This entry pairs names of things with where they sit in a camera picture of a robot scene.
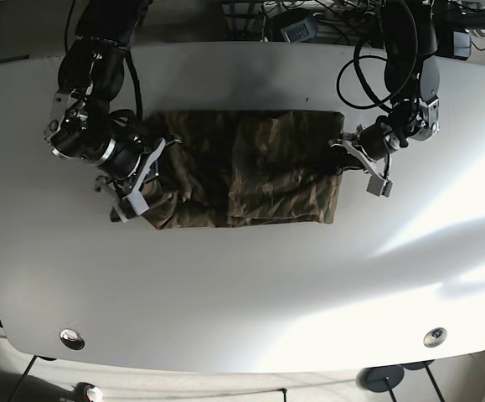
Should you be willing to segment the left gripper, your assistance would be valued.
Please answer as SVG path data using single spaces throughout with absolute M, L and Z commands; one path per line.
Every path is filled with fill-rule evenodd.
M 367 128 L 358 126 L 356 132 L 345 132 L 328 140 L 330 147 L 346 147 L 349 143 L 371 162 L 384 160 L 383 175 L 390 175 L 391 154 L 400 150 L 400 139 L 391 126 L 385 123 L 374 123 Z M 392 181 L 371 176 L 366 191 L 377 197 L 389 197 L 392 187 Z

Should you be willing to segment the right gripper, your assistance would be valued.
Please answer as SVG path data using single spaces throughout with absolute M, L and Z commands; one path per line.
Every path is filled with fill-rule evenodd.
M 160 138 L 151 150 L 139 142 L 125 144 L 114 137 L 108 142 L 101 158 L 94 163 L 104 173 L 95 179 L 94 190 L 111 196 L 115 222 L 128 222 L 148 210 L 141 186 L 164 148 L 182 143 L 177 136 Z

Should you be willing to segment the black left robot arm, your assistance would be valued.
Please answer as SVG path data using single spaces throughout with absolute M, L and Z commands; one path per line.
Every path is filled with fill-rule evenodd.
M 360 62 L 365 40 L 355 46 L 347 63 L 370 99 L 357 110 L 380 108 L 375 123 L 344 132 L 333 146 L 342 158 L 338 170 L 362 170 L 369 174 L 367 186 L 375 196 L 389 196 L 392 154 L 411 140 L 423 142 L 440 130 L 440 72 L 436 62 L 437 39 L 431 1 L 384 1 L 379 9 L 379 28 L 386 55 L 384 84 L 389 92 L 379 98 L 370 87 Z

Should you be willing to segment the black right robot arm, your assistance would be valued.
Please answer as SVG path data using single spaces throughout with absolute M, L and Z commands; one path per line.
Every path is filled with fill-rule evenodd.
M 177 139 L 150 132 L 143 120 L 141 86 L 132 40 L 149 1 L 90 1 L 65 43 L 44 139 L 60 158 L 98 168 L 96 192 L 113 202 L 111 221 L 148 211 L 145 183 L 158 176 L 158 160 Z

